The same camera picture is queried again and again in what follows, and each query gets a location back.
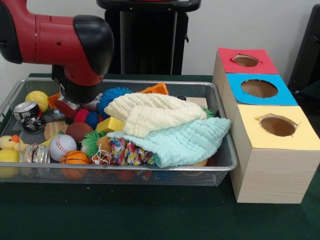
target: light blue towel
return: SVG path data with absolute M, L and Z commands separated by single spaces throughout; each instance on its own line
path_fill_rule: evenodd
M 109 138 L 125 139 L 155 154 L 160 168 L 194 165 L 214 155 L 228 133 L 231 122 L 225 118 L 211 117 L 158 131 L 145 138 L 110 132 Z

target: rubber duck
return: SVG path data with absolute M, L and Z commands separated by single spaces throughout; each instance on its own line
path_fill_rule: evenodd
M 0 137 L 0 148 L 1 149 L 13 149 L 16 151 L 22 151 L 28 145 L 24 144 L 18 135 L 13 136 L 2 136 Z

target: cream towel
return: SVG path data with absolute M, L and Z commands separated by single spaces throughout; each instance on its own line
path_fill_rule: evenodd
M 158 93 L 129 93 L 117 97 L 104 112 L 125 122 L 122 131 L 137 138 L 145 138 L 152 131 L 207 119 L 197 104 Z

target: yellow square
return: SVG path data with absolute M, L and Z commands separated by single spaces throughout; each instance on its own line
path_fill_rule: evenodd
M 238 109 L 253 148 L 320 150 L 320 139 L 299 106 L 238 105 Z
M 98 132 L 105 132 L 105 133 L 110 133 L 110 132 L 120 132 L 124 128 L 125 123 L 114 118 L 114 117 L 109 117 L 106 120 L 100 122 L 96 126 L 96 130 Z

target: black stand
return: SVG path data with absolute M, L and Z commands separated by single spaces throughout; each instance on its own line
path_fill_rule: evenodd
M 114 35 L 111 74 L 181 75 L 188 15 L 201 0 L 97 0 Z
M 314 88 L 310 85 L 317 81 L 320 81 L 320 4 L 313 7 L 288 85 L 320 137 L 320 89 L 317 97 L 308 94 L 308 89 Z

